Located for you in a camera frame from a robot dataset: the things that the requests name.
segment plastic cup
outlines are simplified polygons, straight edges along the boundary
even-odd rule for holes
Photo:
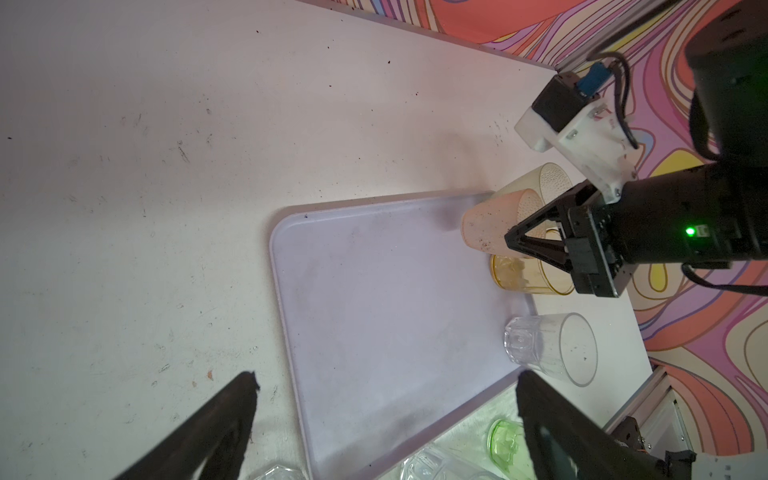
[[[598,344],[578,313],[515,317],[504,348],[513,362],[576,386],[589,385],[598,370]]]
[[[504,235],[543,206],[541,197],[531,189],[511,192],[477,204],[462,218],[464,243],[491,255],[522,258],[525,255],[507,247]],[[546,231],[542,225],[528,232],[528,235],[544,238]]]
[[[560,240],[557,228],[547,229],[545,238]],[[574,291],[571,274],[536,258],[491,256],[491,275],[504,290],[540,295],[568,295]]]
[[[400,480],[502,479],[435,445],[427,445],[403,462]]]
[[[491,198],[530,188],[538,194],[545,204],[548,204],[571,187],[573,187],[573,183],[565,170],[560,168],[560,165],[547,163],[503,187],[491,195]]]
[[[499,419],[488,430],[488,455],[509,480],[535,478],[523,425]]]

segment clear glass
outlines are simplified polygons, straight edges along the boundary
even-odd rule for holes
[[[535,478],[533,461],[525,444],[523,425],[496,420],[488,430],[488,455],[509,480],[532,480]]]
[[[598,344],[578,313],[515,317],[504,348],[513,362],[576,386],[589,385],[598,370]]]
[[[557,228],[547,229],[545,238],[560,240]],[[571,274],[536,258],[491,256],[491,275],[504,290],[541,295],[568,295],[574,291]]]
[[[304,474],[293,468],[275,465],[254,480],[304,480]]]
[[[400,480],[502,480],[466,460],[427,445],[402,464]]]

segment white tray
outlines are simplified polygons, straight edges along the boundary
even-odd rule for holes
[[[461,218],[489,194],[294,214],[270,239],[312,480],[375,478],[513,384],[498,288]]]

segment black cable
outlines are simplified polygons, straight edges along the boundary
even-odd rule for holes
[[[621,78],[624,76],[624,74],[621,73],[621,69],[619,68],[617,62],[611,63],[608,68],[610,68],[611,73],[614,74],[614,77],[616,78],[616,84],[614,85],[614,110],[616,111],[616,118],[619,120],[619,126],[624,132],[624,135],[627,136],[627,140],[629,140],[632,148],[637,149],[639,148],[639,144],[632,134],[632,130],[630,130],[629,125],[627,125],[627,119],[624,117],[624,107],[621,105]]]
[[[694,90],[694,97],[690,99],[690,112],[688,114],[688,130],[690,139],[694,143],[694,150],[707,160],[718,161],[720,155],[710,150],[710,125],[704,116],[699,94]]]
[[[680,265],[680,269],[683,271],[683,275],[691,282],[705,286],[706,288],[714,288],[715,290],[724,290],[726,292],[743,293],[744,295],[758,295],[768,296],[768,286],[763,285],[713,285],[707,282],[705,279],[696,275],[694,268],[689,263],[683,263]]]
[[[597,53],[592,55],[588,60],[601,60],[603,58],[615,58],[619,63],[621,63],[621,67],[624,68],[624,94],[621,98],[621,109],[622,111],[626,112],[627,110],[627,100],[629,99],[629,91],[631,89],[631,72],[629,67],[629,61],[627,60],[627,57],[625,57],[623,54],[621,54],[618,51],[603,51],[601,53]]]
[[[639,17],[634,22],[628,24],[626,27],[622,28],[619,31],[616,31],[613,35],[601,41],[598,44],[598,46],[596,46],[592,50],[592,52],[587,56],[587,60],[589,61],[591,56],[610,47],[611,45],[616,43],[618,40],[625,37],[627,34],[630,34],[631,32],[635,31],[638,27],[642,26],[648,20],[651,20],[653,17],[655,17],[656,15],[659,15],[661,12],[663,12],[664,10],[667,10],[669,7],[674,6],[679,1],[680,0],[666,0],[665,2],[661,2],[657,7],[648,11],[645,15]]]

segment clear plastic cup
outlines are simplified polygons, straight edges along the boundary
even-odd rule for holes
[[[598,344],[578,313],[515,317],[504,348],[513,362],[576,386],[589,385],[598,370]]]
[[[304,475],[298,470],[275,465],[254,480],[304,480]]]
[[[402,464],[400,480],[502,480],[452,453],[427,445]]]

